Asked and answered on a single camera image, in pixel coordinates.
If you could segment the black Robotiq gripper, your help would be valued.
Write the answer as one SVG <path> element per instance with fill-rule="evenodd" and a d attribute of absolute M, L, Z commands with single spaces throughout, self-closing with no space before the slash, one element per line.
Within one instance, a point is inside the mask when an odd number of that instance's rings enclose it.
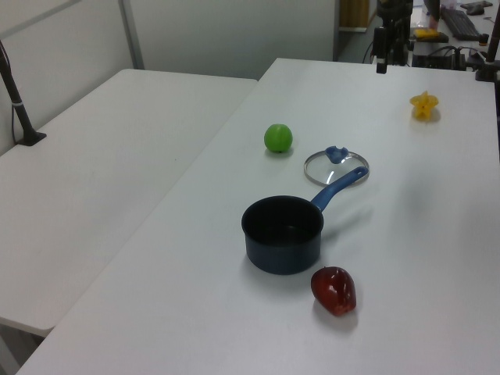
<path fill-rule="evenodd" d="M 376 59 L 376 70 L 379 74 L 387 72 L 387 42 L 394 46 L 394 65 L 408 66 L 409 56 L 413 48 L 409 41 L 411 16 L 390 18 L 385 27 L 378 27 L 373 35 L 373 55 Z"/>

